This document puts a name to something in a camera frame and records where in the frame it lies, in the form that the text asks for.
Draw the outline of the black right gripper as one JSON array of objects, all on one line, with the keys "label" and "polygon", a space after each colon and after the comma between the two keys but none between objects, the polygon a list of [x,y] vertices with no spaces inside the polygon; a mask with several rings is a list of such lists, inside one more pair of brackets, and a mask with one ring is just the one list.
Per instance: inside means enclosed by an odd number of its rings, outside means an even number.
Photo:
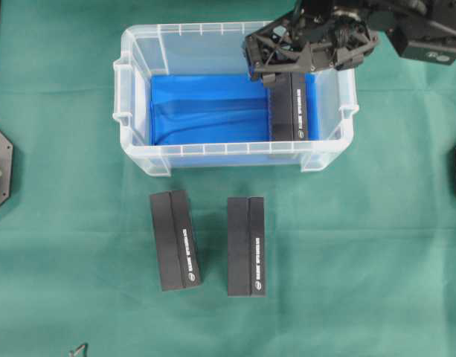
[{"label": "black right gripper", "polygon": [[285,73],[344,71],[363,63],[378,45],[367,24],[368,1],[297,1],[293,10],[247,35],[243,52],[252,81],[283,86]]}]

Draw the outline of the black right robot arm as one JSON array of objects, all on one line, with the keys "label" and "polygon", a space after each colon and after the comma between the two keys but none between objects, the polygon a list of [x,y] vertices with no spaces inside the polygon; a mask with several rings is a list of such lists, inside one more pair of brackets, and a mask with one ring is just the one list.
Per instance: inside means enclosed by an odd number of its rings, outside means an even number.
[{"label": "black right robot arm", "polygon": [[297,1],[247,35],[248,75],[269,86],[282,73],[360,66],[384,33],[399,57],[451,65],[456,60],[456,1]]}]

